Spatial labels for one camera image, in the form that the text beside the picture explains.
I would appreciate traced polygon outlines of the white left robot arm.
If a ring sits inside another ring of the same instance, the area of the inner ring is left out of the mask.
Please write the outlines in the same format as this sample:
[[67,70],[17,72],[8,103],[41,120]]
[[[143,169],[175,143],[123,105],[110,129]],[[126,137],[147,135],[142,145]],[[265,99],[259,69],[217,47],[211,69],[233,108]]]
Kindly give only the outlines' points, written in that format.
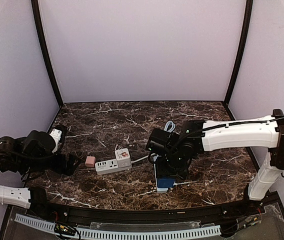
[[[82,160],[74,154],[62,153],[66,132],[63,126],[59,126],[50,133],[33,130],[26,137],[1,137],[0,173],[19,173],[26,182],[31,180],[30,174],[46,170],[71,176]],[[0,185],[0,204],[25,209],[44,208],[47,195],[40,187]]]

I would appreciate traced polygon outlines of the white power strip with USB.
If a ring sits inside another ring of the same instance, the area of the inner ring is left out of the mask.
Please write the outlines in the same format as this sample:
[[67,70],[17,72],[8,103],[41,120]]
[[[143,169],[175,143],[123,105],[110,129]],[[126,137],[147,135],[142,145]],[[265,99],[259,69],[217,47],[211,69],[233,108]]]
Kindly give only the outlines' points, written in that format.
[[120,166],[116,159],[99,161],[95,163],[95,170],[98,175],[105,175],[105,174],[121,172],[121,171],[129,170],[131,168],[132,168],[132,165],[130,163],[124,163],[123,166]]

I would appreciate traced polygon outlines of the small circuit board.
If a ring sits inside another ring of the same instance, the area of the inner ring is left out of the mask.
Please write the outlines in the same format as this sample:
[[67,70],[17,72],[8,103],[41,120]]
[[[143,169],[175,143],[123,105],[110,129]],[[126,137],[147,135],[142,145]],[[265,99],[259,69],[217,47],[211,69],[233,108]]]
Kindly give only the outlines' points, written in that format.
[[76,230],[68,225],[56,223],[54,226],[54,232],[62,235],[74,236],[76,234]]

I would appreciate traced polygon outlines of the black frame rail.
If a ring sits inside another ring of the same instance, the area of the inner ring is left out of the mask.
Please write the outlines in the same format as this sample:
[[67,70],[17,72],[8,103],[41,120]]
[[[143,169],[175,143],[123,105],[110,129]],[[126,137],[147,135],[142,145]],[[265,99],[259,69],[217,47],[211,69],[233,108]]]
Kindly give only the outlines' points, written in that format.
[[258,203],[240,200],[167,210],[95,209],[52,202],[30,210],[11,206],[0,233],[2,240],[66,240],[15,222],[16,214],[70,227],[89,226],[92,222],[130,225],[198,222],[201,226],[219,225],[221,235],[195,240],[284,240],[284,205],[275,191]]

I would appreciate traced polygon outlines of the pink USB charger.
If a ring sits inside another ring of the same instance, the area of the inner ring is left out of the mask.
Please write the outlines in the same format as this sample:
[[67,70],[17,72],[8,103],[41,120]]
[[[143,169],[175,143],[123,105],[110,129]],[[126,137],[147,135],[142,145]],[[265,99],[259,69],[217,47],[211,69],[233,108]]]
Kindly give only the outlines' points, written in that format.
[[96,158],[94,156],[87,156],[85,160],[85,167],[94,168],[96,163]]

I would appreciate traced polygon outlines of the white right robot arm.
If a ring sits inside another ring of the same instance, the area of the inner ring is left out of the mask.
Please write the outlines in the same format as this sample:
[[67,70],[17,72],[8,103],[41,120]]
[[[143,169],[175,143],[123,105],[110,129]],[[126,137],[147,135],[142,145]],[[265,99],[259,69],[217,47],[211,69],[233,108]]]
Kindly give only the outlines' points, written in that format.
[[158,156],[148,160],[156,167],[158,185],[168,188],[165,180],[186,179],[191,161],[199,154],[247,147],[267,148],[263,165],[244,192],[248,200],[261,201],[284,171],[284,114],[280,109],[256,119],[187,120],[180,133],[155,128],[146,150]]

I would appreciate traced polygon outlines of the blue cube socket adapter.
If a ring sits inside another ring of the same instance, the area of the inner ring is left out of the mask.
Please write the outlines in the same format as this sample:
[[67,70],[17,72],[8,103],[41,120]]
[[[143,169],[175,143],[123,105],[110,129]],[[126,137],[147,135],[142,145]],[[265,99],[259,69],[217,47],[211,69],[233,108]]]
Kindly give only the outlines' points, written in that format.
[[157,187],[160,189],[168,189],[174,187],[175,179],[171,177],[160,177],[156,179]]

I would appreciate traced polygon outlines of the white cube socket adapter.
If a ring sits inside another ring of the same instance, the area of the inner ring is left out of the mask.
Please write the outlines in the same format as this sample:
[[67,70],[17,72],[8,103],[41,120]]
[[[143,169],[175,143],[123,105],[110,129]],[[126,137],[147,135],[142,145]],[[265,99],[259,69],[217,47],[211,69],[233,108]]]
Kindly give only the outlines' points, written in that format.
[[119,168],[131,168],[131,156],[127,148],[115,150],[115,157]]

